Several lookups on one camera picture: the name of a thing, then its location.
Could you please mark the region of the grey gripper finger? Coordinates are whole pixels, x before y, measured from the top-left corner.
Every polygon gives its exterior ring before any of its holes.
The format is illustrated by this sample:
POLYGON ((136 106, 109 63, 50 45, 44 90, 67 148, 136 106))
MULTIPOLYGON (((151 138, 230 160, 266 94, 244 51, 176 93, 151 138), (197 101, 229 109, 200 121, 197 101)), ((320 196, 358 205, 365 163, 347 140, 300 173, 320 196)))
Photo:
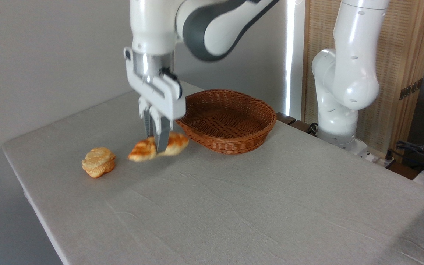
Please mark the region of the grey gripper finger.
POLYGON ((157 153, 162 153, 167 149, 172 123, 155 107, 150 107, 149 116, 151 124, 151 132, 149 134, 154 137, 157 153))
POLYGON ((139 115, 143 119, 146 130, 146 137, 153 137, 155 130, 153 128, 153 119, 150 113, 152 104, 144 97, 139 98, 139 115))

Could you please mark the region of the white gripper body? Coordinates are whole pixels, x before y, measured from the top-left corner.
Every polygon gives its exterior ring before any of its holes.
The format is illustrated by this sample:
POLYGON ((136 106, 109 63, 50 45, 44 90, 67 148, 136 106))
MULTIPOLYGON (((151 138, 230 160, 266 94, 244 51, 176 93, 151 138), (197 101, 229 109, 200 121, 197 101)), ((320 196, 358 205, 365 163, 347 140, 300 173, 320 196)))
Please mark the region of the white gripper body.
POLYGON ((168 63, 168 55, 158 57, 139 54, 131 47, 125 47, 123 53, 129 85, 167 119, 183 117, 186 102, 182 86, 169 69, 160 68, 161 63, 168 63))

